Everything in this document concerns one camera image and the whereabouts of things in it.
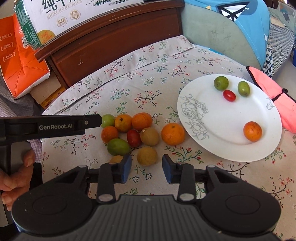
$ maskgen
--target qr code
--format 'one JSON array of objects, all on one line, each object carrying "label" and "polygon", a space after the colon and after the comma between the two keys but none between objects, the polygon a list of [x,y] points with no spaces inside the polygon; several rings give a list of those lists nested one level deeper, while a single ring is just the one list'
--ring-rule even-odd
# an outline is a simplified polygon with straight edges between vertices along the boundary
[{"label": "qr code", "polygon": [[24,48],[26,48],[26,47],[28,47],[29,46],[29,43],[28,43],[28,41],[27,41],[27,39],[26,39],[26,37],[24,36],[24,37],[22,37],[22,45],[23,45],[23,47]]}]

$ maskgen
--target milk carton box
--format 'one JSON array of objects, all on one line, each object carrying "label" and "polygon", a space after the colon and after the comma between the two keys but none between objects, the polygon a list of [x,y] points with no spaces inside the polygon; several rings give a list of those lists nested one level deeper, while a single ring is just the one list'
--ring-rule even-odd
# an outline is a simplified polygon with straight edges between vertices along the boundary
[{"label": "milk carton box", "polygon": [[18,0],[15,12],[28,43],[38,49],[100,14],[143,0]]}]

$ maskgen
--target black pants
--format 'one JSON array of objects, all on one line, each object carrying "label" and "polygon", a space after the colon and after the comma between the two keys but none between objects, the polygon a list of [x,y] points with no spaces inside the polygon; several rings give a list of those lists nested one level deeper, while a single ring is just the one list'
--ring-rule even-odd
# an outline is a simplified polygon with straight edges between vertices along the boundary
[{"label": "black pants", "polygon": [[[42,169],[40,163],[33,164],[33,176],[30,181],[30,189],[42,184]],[[0,241],[8,241],[13,239],[18,234],[18,230],[15,224],[8,225],[6,227],[0,228]]]}]

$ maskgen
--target pink cloth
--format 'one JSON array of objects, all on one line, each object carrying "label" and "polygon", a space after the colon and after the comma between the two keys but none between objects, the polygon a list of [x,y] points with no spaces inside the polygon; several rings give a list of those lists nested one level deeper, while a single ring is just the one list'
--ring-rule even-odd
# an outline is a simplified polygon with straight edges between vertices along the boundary
[{"label": "pink cloth", "polygon": [[288,95],[287,89],[282,89],[275,81],[258,69],[247,66],[254,84],[262,89],[281,116],[282,126],[292,133],[296,133],[296,100]]}]

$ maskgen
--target oval plate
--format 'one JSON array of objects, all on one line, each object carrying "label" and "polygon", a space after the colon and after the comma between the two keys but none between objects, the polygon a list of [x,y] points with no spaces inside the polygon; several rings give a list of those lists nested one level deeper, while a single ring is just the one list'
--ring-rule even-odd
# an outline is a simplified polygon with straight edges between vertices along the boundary
[{"label": "oval plate", "polygon": [[[214,87],[214,79],[225,76],[227,89],[236,94],[229,102],[223,92]],[[272,100],[257,86],[246,81],[251,89],[248,97],[237,90],[242,78],[211,74],[188,83],[178,98],[178,115],[189,135],[209,152],[231,161],[251,162],[261,160],[278,146],[282,125],[279,112]],[[257,122],[262,128],[262,137],[251,142],[244,136],[244,125]]]}]

